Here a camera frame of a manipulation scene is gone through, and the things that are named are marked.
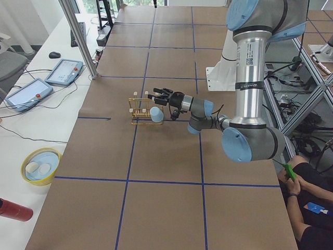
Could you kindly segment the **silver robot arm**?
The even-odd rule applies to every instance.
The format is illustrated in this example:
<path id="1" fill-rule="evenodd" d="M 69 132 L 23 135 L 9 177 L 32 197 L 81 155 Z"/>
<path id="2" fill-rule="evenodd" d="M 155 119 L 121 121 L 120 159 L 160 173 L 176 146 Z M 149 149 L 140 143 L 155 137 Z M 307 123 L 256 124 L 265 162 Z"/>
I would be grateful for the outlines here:
<path id="1" fill-rule="evenodd" d="M 226 15 L 236 49 L 236 111 L 233 118 L 213 114 L 213 103 L 169 89 L 154 89 L 150 99 L 159 105 L 189 111 L 188 131 L 222 132 L 222 148 L 229 159 L 247 163 L 271 159 L 285 147 L 283 134 L 261 117 L 264 58 L 268 42 L 285 41 L 305 31 L 306 1 L 232 1 Z"/>

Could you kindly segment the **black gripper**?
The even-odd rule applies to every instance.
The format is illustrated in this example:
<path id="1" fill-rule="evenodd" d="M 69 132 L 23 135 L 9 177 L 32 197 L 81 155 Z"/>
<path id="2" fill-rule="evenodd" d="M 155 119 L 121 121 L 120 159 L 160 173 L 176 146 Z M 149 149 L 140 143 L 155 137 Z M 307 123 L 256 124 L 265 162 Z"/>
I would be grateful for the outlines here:
<path id="1" fill-rule="evenodd" d="M 176 107 L 178 110 L 182 109 L 182 102 L 185 94 L 182 92 L 174 92 L 173 90 L 163 88 L 153 88 L 155 95 L 148 94 L 148 98 L 153 100 L 155 104 L 166 106 L 169 103 L 170 106 Z"/>

